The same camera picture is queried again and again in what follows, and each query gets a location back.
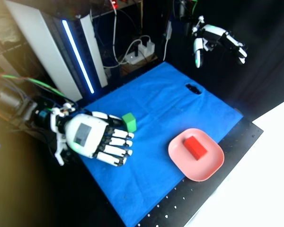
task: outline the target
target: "white power outlet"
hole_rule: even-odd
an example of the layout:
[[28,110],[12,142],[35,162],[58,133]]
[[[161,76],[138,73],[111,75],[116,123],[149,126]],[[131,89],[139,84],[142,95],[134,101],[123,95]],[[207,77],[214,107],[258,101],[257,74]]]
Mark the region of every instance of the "white power outlet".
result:
[[152,42],[147,42],[147,46],[143,44],[138,45],[138,56],[135,56],[134,52],[129,53],[126,55],[125,60],[131,64],[135,65],[140,61],[143,61],[145,58],[151,56],[155,53],[155,44]]

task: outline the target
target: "green block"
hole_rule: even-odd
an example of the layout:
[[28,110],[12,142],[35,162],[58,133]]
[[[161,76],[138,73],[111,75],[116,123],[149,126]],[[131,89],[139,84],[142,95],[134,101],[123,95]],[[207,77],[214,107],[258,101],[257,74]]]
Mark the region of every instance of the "green block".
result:
[[137,130],[136,119],[132,113],[125,114],[124,116],[122,116],[122,119],[126,124],[128,132],[134,132]]

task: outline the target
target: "black hole in cloth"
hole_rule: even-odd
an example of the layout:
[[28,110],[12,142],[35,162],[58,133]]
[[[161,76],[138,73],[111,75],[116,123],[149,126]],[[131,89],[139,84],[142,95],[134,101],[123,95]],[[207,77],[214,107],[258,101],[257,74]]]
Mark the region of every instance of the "black hole in cloth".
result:
[[202,93],[196,86],[193,86],[191,84],[185,84],[185,87],[187,87],[191,92],[195,93],[196,95]]

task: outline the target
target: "pink tray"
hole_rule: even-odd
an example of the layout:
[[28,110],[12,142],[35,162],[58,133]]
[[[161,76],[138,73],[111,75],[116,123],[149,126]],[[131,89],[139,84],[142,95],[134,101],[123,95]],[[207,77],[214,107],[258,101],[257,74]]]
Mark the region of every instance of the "pink tray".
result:
[[[207,153],[196,160],[184,147],[184,141],[194,136],[207,150]],[[192,181],[205,181],[224,163],[222,148],[200,129],[187,129],[169,143],[169,156],[184,175]]]

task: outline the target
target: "blue cloth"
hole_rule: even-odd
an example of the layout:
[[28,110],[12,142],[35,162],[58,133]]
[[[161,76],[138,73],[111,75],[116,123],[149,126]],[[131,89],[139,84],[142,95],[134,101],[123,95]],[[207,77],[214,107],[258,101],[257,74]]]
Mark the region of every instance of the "blue cloth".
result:
[[[202,92],[196,95],[185,85]],[[116,116],[133,113],[133,155],[122,167],[81,157],[123,222],[136,225],[184,175],[168,155],[169,142],[189,128],[219,142],[242,116],[202,86],[162,63],[86,107]]]

